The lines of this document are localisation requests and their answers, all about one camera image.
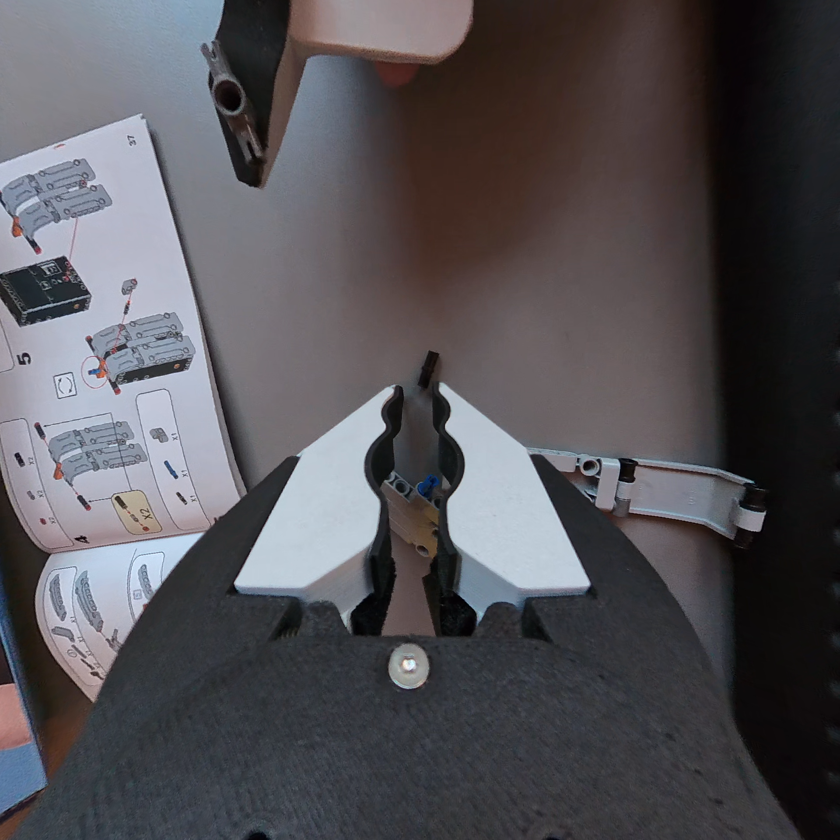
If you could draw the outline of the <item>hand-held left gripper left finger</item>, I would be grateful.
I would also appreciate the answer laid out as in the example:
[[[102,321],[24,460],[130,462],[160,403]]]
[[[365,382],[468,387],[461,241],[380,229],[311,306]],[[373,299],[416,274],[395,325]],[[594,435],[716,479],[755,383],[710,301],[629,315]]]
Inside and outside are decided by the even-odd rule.
[[[300,453],[237,592],[330,602],[352,633],[382,632],[396,579],[382,485],[403,402],[388,386]]]

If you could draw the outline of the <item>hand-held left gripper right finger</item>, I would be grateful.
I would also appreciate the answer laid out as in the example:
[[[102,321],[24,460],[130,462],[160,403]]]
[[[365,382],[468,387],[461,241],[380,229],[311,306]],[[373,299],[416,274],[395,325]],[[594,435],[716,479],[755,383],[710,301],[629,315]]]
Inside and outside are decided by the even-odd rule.
[[[439,634],[471,634],[493,604],[582,595],[590,579],[528,450],[448,385],[433,387],[440,502],[430,570]]]

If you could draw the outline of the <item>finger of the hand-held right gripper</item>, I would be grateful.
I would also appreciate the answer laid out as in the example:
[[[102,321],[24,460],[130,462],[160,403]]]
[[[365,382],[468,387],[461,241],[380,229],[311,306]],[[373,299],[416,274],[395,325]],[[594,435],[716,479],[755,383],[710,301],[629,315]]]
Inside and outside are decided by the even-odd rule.
[[[434,65],[464,42],[473,9],[472,1],[225,1],[213,40],[250,100],[265,148],[262,165],[246,164],[217,114],[238,180],[268,181],[308,58]]]

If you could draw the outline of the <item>dark grey toy connector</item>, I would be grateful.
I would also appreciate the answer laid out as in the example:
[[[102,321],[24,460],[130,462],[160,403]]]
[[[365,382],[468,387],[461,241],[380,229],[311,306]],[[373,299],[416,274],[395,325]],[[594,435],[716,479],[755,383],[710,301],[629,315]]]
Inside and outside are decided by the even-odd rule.
[[[217,113],[227,126],[247,165],[262,165],[265,148],[256,130],[256,117],[245,90],[231,70],[217,40],[201,45],[209,67],[209,88]]]

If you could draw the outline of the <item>open instruction booklet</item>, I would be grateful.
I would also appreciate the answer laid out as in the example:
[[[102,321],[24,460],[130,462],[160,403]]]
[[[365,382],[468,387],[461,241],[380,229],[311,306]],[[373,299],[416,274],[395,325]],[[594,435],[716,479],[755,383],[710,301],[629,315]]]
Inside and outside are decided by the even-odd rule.
[[[144,117],[2,163],[2,477],[37,625],[90,700],[243,494]]]

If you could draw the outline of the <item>black perforated office chair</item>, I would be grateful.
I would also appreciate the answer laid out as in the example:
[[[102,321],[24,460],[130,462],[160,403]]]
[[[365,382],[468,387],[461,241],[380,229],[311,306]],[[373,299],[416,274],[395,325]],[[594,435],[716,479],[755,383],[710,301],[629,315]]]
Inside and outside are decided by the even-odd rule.
[[[716,2],[727,466],[768,491],[734,563],[742,736],[804,838],[838,838],[839,2]]]

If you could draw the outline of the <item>blue building kit box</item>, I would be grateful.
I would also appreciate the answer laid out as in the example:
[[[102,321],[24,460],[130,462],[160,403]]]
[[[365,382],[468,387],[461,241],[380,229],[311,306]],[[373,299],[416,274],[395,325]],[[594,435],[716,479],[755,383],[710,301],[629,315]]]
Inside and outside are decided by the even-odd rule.
[[[47,775],[4,588],[1,637],[1,813],[5,815],[42,791]]]

